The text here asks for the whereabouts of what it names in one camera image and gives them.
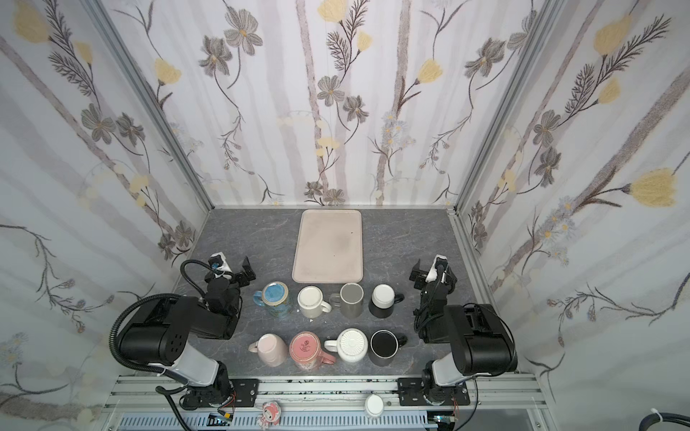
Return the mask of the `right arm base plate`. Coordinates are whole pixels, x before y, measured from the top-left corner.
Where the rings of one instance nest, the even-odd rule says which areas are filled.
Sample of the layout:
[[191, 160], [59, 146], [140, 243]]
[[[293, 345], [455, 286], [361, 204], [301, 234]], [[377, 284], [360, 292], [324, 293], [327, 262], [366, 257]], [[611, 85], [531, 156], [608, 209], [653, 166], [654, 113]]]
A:
[[400, 377], [397, 379], [397, 394], [402, 407], [422, 407], [431, 403], [426, 398], [426, 386], [421, 377]]

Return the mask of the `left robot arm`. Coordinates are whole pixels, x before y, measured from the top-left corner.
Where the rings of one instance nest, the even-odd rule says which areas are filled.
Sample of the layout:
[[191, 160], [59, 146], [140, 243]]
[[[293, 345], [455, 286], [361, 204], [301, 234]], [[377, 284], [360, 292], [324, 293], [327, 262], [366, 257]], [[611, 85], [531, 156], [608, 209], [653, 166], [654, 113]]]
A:
[[243, 260], [234, 271], [218, 252], [207, 261], [183, 261], [180, 272], [195, 295], [155, 294], [130, 305], [111, 327], [111, 355], [126, 368], [178, 382], [176, 389], [156, 390], [174, 411], [252, 407], [257, 380], [231, 379], [223, 362], [189, 341], [233, 337], [244, 305], [241, 290], [256, 278], [251, 263]]

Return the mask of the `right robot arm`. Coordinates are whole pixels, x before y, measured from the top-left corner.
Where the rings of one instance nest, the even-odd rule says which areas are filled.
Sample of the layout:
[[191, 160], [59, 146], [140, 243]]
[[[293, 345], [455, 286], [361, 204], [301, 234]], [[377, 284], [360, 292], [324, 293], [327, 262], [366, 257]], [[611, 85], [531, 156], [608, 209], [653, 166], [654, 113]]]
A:
[[416, 263], [410, 280], [420, 291], [413, 330], [426, 344], [447, 344], [450, 352], [427, 363], [420, 378], [400, 378], [404, 406], [467, 405], [465, 383], [476, 377], [498, 377], [517, 369], [515, 341], [506, 323], [488, 303], [451, 305], [457, 277], [447, 258], [438, 255], [430, 269]]

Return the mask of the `grey ceramic mug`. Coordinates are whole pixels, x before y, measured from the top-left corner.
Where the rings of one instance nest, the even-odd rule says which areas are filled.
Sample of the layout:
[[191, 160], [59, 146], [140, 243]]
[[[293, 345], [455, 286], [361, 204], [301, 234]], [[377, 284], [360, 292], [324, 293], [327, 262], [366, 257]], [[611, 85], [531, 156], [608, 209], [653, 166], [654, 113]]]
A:
[[363, 313], [364, 296], [364, 289], [359, 284], [347, 283], [339, 293], [330, 295], [329, 303], [346, 318], [356, 319]]

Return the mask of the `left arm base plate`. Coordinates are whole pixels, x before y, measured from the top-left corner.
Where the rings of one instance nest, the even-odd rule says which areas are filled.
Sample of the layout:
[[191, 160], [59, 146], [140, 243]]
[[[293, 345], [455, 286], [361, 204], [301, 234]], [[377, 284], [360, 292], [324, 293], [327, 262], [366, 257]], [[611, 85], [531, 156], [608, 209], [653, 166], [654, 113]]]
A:
[[253, 408], [259, 391], [259, 379], [231, 380], [234, 390], [230, 405], [235, 408]]

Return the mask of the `black and white mug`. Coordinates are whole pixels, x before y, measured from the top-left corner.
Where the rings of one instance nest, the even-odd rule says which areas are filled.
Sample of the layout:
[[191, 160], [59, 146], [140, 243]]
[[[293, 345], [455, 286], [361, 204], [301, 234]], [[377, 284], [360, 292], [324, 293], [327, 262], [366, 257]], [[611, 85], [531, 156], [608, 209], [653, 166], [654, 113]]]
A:
[[394, 312], [395, 305], [404, 301], [404, 295], [386, 284], [374, 288], [368, 304], [370, 313], [377, 319], [386, 319]]

